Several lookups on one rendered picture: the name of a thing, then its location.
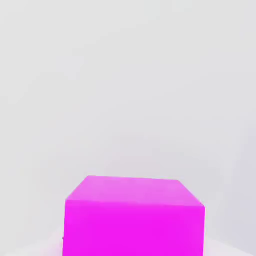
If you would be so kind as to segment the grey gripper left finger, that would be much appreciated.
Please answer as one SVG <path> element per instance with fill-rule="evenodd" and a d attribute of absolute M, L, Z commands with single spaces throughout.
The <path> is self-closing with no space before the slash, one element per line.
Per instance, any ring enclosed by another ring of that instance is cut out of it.
<path fill-rule="evenodd" d="M 49 238 L 18 249 L 13 256 L 63 256 L 62 230 L 55 231 Z"/>

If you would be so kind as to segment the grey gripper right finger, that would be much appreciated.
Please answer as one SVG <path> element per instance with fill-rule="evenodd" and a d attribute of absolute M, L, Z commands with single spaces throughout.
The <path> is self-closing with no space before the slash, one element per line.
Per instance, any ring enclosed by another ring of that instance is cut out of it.
<path fill-rule="evenodd" d="M 250 254 L 207 237 L 204 239 L 203 256 L 250 256 Z"/>

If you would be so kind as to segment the small magenta cube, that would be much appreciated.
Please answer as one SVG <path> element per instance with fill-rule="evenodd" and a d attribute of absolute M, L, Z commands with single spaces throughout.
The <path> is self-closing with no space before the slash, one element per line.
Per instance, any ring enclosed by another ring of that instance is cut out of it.
<path fill-rule="evenodd" d="M 205 206 L 178 180 L 88 176 L 65 200 L 63 256 L 204 256 Z"/>

